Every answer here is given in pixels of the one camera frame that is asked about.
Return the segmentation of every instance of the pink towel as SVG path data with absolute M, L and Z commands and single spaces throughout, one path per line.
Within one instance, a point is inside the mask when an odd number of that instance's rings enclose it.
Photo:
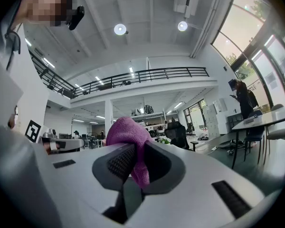
M 119 118 L 110 128 L 106 138 L 107 146 L 124 142 L 136 144 L 137 163 L 131 175 L 141 188 L 150 184 L 149 172 L 143 161 L 144 143 L 147 140 L 152 140 L 148 131 L 130 117 Z

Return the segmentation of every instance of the gray floor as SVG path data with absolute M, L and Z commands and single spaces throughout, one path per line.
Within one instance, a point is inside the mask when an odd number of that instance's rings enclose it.
M 239 138 L 244 139 L 246 132 L 240 132 Z M 229 141 L 232 138 L 235 138 L 235 133 L 229 133 L 219 138 L 209 141 L 207 144 L 198 147 L 196 149 L 197 153 L 207 154 L 212 158 L 217 159 L 226 166 L 232 166 L 233 155 L 228 155 L 226 149 L 217 148 L 212 152 L 212 148 L 220 143 Z M 239 149 L 237 152 L 237 159 L 234 167 L 234 171 L 243 177 L 250 180 L 256 186 L 258 186 L 265 195 L 270 194 L 271 192 L 279 189 L 283 185 L 284 173 L 285 173 L 285 142 L 279 144 L 277 141 L 270 142 L 271 153 L 269 155 L 268 149 L 266 154 L 266 163 L 263 165 L 264 155 L 263 154 L 263 144 L 261 149 L 260 162 L 257 164 L 259 143 L 251 148 L 251 153 L 249 151 L 246 155 L 246 161 L 244 162 L 244 148 Z

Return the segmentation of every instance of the black headphones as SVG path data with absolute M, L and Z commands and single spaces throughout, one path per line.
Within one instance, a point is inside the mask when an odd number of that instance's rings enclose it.
M 68 25 L 69 30 L 74 30 L 76 26 L 79 24 L 81 19 L 85 15 L 85 8 L 84 6 L 79 6 L 77 10 L 74 11 L 74 14 L 66 20 L 66 24 Z M 55 21 L 55 25 L 61 25 L 61 21 Z

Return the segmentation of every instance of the woman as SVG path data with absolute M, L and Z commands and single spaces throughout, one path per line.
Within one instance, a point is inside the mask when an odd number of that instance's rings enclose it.
M 249 99 L 246 84 L 243 81 L 234 79 L 233 85 L 235 85 L 235 89 L 237 90 L 237 96 L 230 96 L 239 102 L 243 119 L 247 119 L 249 114 L 253 112 L 253 107 Z

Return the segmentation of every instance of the ceiling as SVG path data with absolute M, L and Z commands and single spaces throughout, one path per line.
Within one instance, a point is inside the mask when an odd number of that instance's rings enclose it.
M 202 28 L 211 2 L 198 0 L 196 13 L 187 22 Z M 33 47 L 55 65 L 60 76 L 74 79 L 72 84 L 94 81 L 95 74 L 126 73 L 130 60 L 134 67 L 137 61 L 135 70 L 141 70 L 149 56 L 189 56 L 201 32 L 193 27 L 178 31 L 184 14 L 173 11 L 174 0 L 77 0 L 77 4 L 85 7 L 85 16 L 73 31 L 25 25 Z M 119 23 L 127 27 L 128 35 L 114 34 Z
M 122 116 L 130 116 L 132 109 L 142 108 L 145 105 L 152 106 L 155 113 L 162 112 L 163 109 L 167 113 L 170 110 L 177 110 L 174 107 L 183 102 L 179 106 L 191 103 L 196 103 L 201 96 L 209 92 L 212 88 L 196 89 L 192 88 L 186 91 L 164 91 L 147 95 L 131 96 L 113 100 L 113 118 L 117 119 Z M 104 124 L 105 120 L 96 117 L 97 115 L 105 117 L 105 102 L 86 105 L 78 109 L 67 110 L 74 115 L 74 119 L 85 122 L 97 122 Z

